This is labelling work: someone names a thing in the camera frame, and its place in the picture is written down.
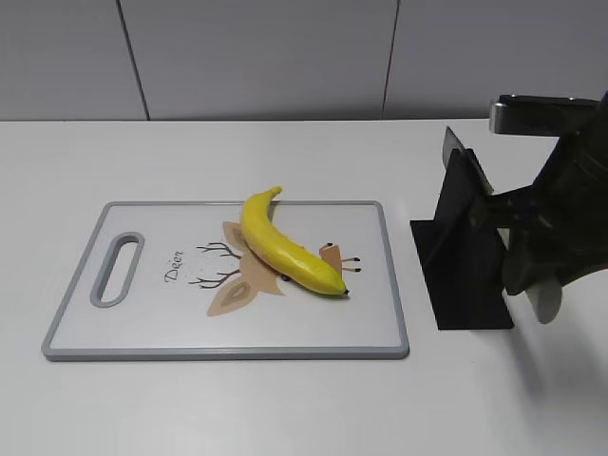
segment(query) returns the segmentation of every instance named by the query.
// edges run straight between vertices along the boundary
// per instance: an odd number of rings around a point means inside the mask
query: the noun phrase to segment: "white cutting board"
[[[407,355],[379,203],[282,201],[274,206],[275,226],[309,251],[318,254],[320,247],[332,243],[334,254],[360,258],[342,263],[361,269],[342,271],[348,297],[313,294],[256,261],[241,243],[241,210],[242,202],[108,204],[43,343],[45,356],[134,360]],[[100,281],[103,271],[111,271],[113,242],[121,239],[139,242],[131,280],[126,280],[122,297],[103,302]]]

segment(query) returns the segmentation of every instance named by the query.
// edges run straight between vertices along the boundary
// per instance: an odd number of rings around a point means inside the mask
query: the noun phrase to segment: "gray plastic part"
[[[382,242],[385,249],[389,281],[399,328],[399,345],[394,347],[242,347],[242,348],[153,348],[153,349],[53,349],[52,339],[59,327],[67,304],[86,265],[107,213],[113,206],[166,206],[166,205],[242,205],[244,201],[116,201],[102,211],[91,238],[72,277],[62,303],[53,318],[42,343],[42,353],[49,361],[189,361],[189,360],[239,360],[239,359],[401,359],[409,354],[406,323],[401,307],[397,278],[392,263],[389,234],[382,204],[375,200],[345,201],[278,201],[274,204],[293,205],[373,205],[378,213]],[[138,249],[141,252],[143,238]],[[134,260],[132,276],[135,274]]]

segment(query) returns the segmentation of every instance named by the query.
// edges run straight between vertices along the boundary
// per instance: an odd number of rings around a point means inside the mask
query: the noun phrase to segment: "black metal bracket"
[[[496,230],[478,231],[468,216],[489,184],[471,149],[446,132],[446,178],[433,220],[413,220],[428,294],[440,330],[513,328],[503,300],[505,248]]]

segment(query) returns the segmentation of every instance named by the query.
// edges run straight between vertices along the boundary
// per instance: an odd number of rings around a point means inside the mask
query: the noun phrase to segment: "banana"
[[[290,241],[268,219],[268,206],[281,187],[245,201],[241,229],[249,248],[276,271],[323,295],[347,295],[342,276],[326,261]]]

